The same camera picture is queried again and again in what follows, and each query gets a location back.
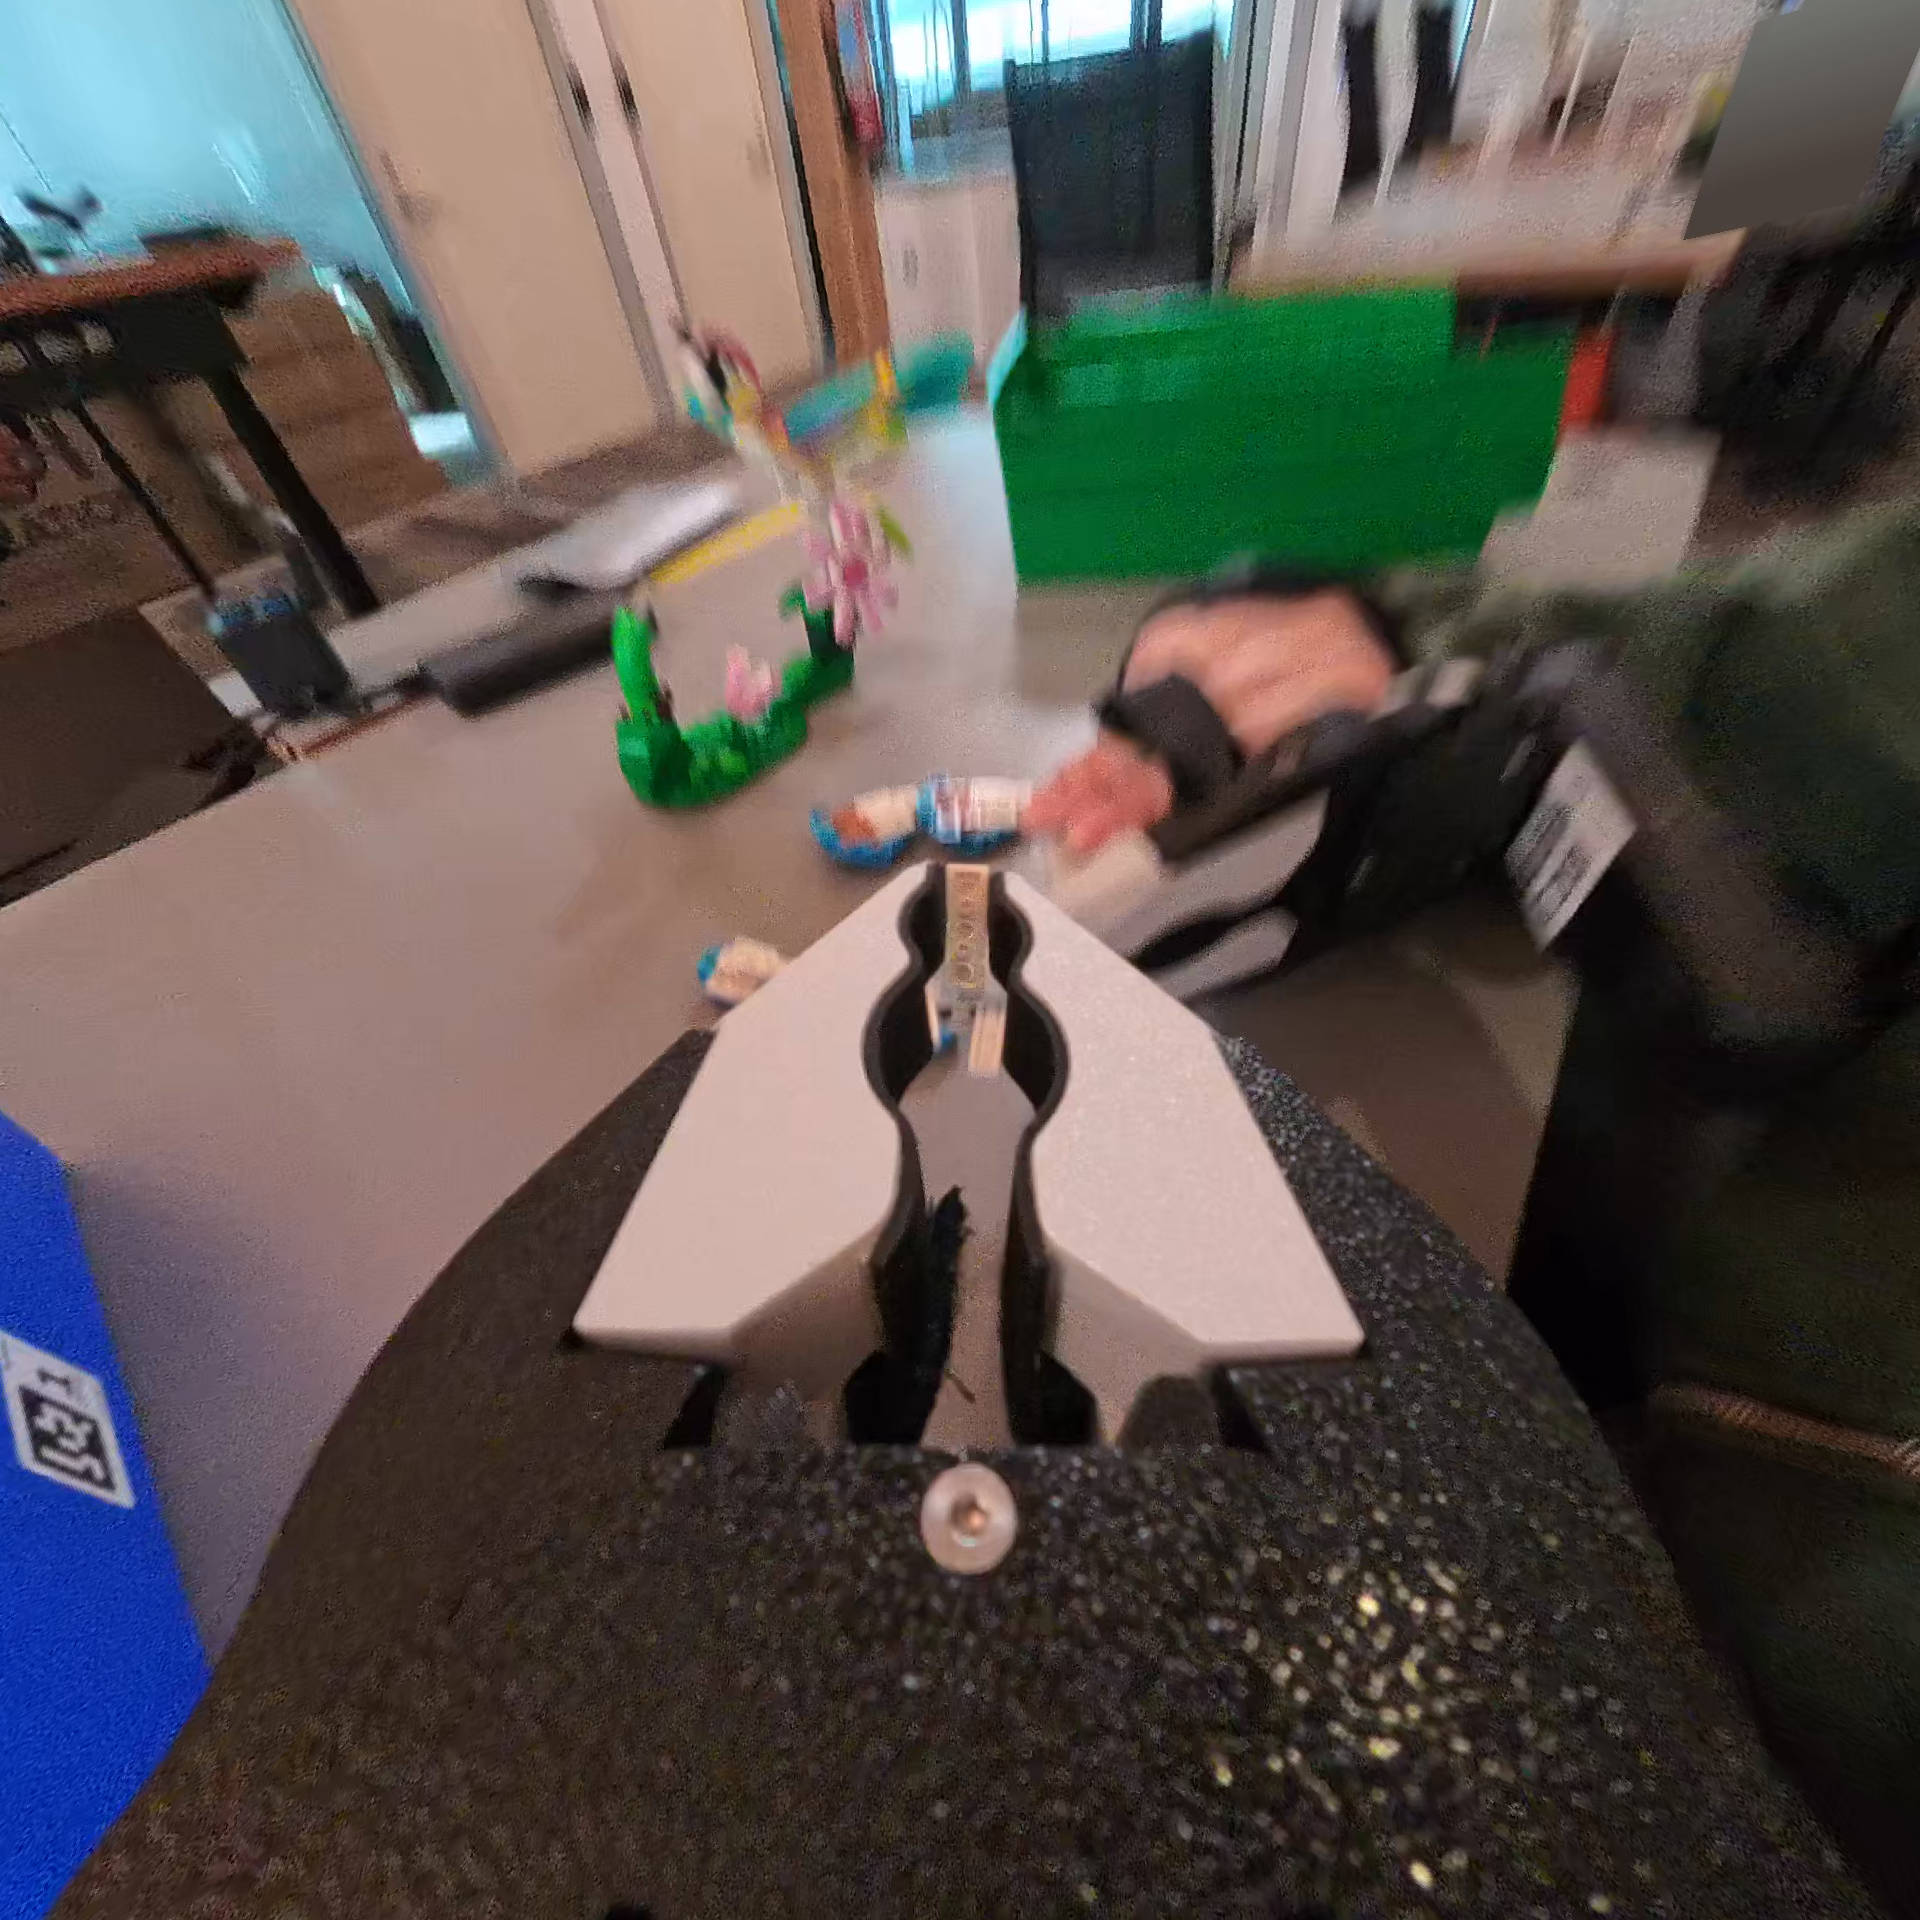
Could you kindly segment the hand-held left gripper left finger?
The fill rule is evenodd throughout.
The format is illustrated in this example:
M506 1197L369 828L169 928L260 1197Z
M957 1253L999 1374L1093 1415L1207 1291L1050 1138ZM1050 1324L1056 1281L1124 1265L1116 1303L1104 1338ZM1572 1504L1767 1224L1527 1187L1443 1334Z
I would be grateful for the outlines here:
M722 1370L854 1370L879 1265L923 1201L903 1095L923 1071L923 867L710 1031L573 1334Z

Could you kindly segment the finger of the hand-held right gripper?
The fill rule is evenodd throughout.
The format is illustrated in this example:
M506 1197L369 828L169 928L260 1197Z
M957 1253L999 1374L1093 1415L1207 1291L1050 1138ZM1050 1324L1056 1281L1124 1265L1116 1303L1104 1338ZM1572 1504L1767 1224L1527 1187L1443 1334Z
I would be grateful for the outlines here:
M1147 948L1187 925L1260 911L1317 850L1329 797L1274 810L1196 853L1166 853L1153 833L1122 828L1090 853L1047 847L1047 901L1112 948Z
M1220 995L1277 971L1299 920L1282 904L1236 904L1199 911L1133 911L1124 917L1124 961L1174 1000Z

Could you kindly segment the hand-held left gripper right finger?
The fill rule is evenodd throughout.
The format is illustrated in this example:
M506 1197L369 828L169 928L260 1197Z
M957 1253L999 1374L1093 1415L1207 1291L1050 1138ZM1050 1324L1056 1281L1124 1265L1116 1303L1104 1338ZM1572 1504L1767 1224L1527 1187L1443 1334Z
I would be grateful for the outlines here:
M1114 1443L1159 1380L1357 1358L1357 1308L1216 1031L1017 875L997 977L1032 1105L997 1308L1012 1438Z

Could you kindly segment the white and tan lego piece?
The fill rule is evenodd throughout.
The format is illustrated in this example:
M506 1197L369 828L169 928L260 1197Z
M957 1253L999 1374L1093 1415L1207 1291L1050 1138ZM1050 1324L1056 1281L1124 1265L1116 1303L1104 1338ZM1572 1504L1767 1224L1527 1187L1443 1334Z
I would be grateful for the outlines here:
M926 983L926 1023L933 1053L963 1055L969 1078L1003 1071L1009 995L994 975L994 873L980 863L942 867L942 948Z

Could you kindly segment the blue white brown lego assembly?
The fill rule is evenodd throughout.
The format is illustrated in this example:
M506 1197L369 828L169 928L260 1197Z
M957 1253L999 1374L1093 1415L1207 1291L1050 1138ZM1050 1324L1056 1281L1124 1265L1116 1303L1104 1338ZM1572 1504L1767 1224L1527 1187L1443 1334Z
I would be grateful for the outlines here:
M809 815L816 850L849 873L884 873L923 837L923 783L873 787Z

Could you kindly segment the person's right forearm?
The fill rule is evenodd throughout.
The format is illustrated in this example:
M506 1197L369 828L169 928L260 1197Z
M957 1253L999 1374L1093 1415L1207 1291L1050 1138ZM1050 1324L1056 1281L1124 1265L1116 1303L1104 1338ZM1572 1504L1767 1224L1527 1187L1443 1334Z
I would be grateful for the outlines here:
M1634 828L1574 911L1583 977L1723 1058L1916 1014L1916 494L1659 584L1389 574L1410 660L1492 660Z

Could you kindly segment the lego flower set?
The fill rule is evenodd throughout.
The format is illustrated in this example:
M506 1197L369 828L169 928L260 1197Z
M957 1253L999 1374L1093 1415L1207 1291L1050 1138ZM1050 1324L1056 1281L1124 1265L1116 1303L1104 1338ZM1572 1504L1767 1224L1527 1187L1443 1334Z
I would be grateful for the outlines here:
M809 508L794 538L799 574L777 604L777 614L799 625L799 648L770 663L733 647L714 713L680 714L656 660L653 605L623 604L626 611L614 614L623 781L656 811L694 811L733 797L803 748L812 713L852 685L857 647L896 605L894 573L912 557L912 540L857 471L872 454L906 443L907 417L900 415L889 350L777 405L732 331L680 320L674 334L687 421L769 478L773 505L797 500Z

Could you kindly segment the green plastic crate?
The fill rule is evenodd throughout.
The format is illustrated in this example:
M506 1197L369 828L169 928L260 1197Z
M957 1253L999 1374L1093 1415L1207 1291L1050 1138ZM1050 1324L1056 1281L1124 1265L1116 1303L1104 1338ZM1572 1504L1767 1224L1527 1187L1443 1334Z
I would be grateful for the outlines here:
M1474 560L1549 484L1574 347L1440 285L1017 314L986 371L1017 580Z

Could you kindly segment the flat black device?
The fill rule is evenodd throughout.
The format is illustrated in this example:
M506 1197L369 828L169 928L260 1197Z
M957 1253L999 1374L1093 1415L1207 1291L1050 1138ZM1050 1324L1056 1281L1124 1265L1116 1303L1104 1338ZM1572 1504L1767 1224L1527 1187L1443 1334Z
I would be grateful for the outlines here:
M617 611L626 605L610 597L540 604L506 630L423 657L413 677L460 717L490 714L607 663Z

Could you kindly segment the silver laptop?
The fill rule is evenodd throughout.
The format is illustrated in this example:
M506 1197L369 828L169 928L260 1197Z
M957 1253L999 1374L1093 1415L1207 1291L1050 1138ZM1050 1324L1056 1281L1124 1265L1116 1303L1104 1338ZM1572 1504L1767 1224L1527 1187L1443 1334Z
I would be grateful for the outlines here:
M514 560L534 597L623 594L659 563L722 533L742 508L742 480L710 471L619 491Z

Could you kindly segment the black chair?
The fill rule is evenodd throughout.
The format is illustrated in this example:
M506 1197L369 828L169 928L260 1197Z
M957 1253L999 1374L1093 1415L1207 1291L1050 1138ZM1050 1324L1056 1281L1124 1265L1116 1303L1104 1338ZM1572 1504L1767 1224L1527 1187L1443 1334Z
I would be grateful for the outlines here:
M1020 310L1214 283L1216 34L1003 63Z

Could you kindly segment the small black and blue box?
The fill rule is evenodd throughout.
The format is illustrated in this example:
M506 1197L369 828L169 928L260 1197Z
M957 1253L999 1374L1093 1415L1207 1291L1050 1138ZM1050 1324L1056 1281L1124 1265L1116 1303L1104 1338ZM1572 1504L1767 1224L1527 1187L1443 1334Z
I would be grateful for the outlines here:
M353 703L349 667L294 593L220 597L204 631L269 717L300 723Z

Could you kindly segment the blue plastic bin with tag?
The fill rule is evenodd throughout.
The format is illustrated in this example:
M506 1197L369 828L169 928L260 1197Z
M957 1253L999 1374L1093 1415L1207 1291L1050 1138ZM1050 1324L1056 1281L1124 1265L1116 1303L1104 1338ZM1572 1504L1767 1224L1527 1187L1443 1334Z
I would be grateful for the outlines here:
M59 1160L2 1121L2 1914L43 1917L204 1688Z

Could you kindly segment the stack of cardboard boxes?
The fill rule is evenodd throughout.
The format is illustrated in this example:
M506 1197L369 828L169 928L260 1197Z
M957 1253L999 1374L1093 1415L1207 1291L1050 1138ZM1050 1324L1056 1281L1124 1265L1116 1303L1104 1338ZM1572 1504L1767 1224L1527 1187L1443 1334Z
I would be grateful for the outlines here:
M377 353L329 288L263 295L224 323L247 394L337 527L357 528L449 488Z

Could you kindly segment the dark table with black legs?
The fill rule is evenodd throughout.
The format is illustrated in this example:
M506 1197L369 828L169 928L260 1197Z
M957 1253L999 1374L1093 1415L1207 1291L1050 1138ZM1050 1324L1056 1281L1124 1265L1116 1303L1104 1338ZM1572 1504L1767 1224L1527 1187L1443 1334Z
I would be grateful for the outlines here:
M322 588L343 611L362 618L382 604L242 381L247 357L229 323L250 307L277 268L294 263L300 263L300 250L289 238L229 234L69 274L9 271L2 277L2 437L20 440L22 424L50 430L59 417L74 421L189 584L203 597L213 597L212 573L89 410L93 398L143 398L156 384L194 384L204 388L264 484L269 500L294 528Z

